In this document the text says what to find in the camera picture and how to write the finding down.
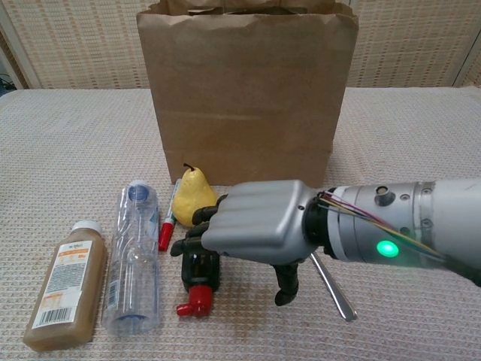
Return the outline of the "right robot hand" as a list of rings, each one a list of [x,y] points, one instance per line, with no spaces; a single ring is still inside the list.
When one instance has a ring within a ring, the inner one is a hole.
[[[287,305],[298,293],[298,264],[328,244],[318,195],[301,180],[237,184],[215,206],[194,212],[194,226],[170,254],[210,251],[271,265],[280,288],[274,302]]]

